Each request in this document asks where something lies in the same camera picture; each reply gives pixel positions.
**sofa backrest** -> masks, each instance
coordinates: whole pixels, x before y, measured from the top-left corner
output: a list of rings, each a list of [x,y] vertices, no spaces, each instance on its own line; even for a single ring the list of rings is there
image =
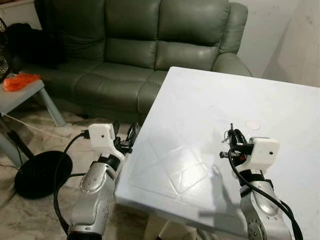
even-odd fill
[[[37,0],[36,6],[42,27],[60,37],[70,57],[165,71],[210,71],[218,54],[236,54],[248,15],[228,0]],[[41,16],[41,8],[51,14]]]

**gray plastic table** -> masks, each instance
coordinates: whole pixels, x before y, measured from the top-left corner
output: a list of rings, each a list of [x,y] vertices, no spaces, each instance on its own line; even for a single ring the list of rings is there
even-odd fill
[[[230,123],[246,139],[280,142],[265,177],[292,208],[304,239],[320,239],[318,87],[170,68],[119,175],[116,201],[210,232],[248,236],[239,182],[219,157],[229,150],[222,140]]]
[[[25,100],[29,99],[34,94],[39,93],[46,108],[52,116],[55,124],[61,127],[66,124],[66,121],[60,114],[54,102],[51,100],[45,85],[41,80],[30,83],[19,91],[7,92],[4,90],[3,84],[0,84],[0,113],[5,115],[12,111],[14,108],[22,104]],[[14,146],[9,139],[0,133],[0,150],[2,150],[8,158],[19,167],[21,165],[19,153],[16,146]]]

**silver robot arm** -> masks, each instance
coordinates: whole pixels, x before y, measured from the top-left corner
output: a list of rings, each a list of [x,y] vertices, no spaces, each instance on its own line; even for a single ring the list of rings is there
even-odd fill
[[[280,202],[271,180],[264,177],[264,173],[276,160],[279,143],[267,137],[253,137],[247,143],[243,134],[238,129],[234,130],[232,124],[226,139],[229,140],[231,149],[229,152],[221,152],[220,157],[229,158],[232,169],[236,169],[244,180]],[[242,178],[238,177],[238,180],[241,186],[240,206],[247,223],[248,239],[292,240],[283,220],[283,211],[265,196],[247,186]]]
[[[127,150],[122,152],[131,150],[135,136],[133,139],[130,134],[132,132],[128,132],[127,140],[123,141]],[[80,182],[80,194],[71,212],[67,240],[102,239],[114,198],[115,181],[125,161],[124,154],[118,150],[121,147],[120,139],[118,149],[115,147],[116,136],[112,124],[92,124],[89,126],[89,135],[91,145],[100,157],[91,164]]]

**electric fan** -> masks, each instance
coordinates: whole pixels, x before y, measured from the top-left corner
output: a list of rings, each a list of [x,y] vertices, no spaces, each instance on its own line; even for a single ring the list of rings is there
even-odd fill
[[[10,39],[8,28],[0,18],[0,83],[10,73],[14,64],[14,54],[9,48]],[[28,158],[14,178],[16,192],[28,199],[43,198],[53,193],[54,179],[60,183],[72,171],[73,164],[68,154],[61,151],[45,151],[34,155],[19,135],[5,123],[2,112],[0,112],[0,126],[5,129],[17,150],[20,149]]]

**sofa armrest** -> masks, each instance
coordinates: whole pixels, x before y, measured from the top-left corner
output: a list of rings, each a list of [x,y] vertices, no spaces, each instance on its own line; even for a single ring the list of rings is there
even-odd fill
[[[252,77],[247,66],[234,53],[222,53],[215,59],[213,72]]]

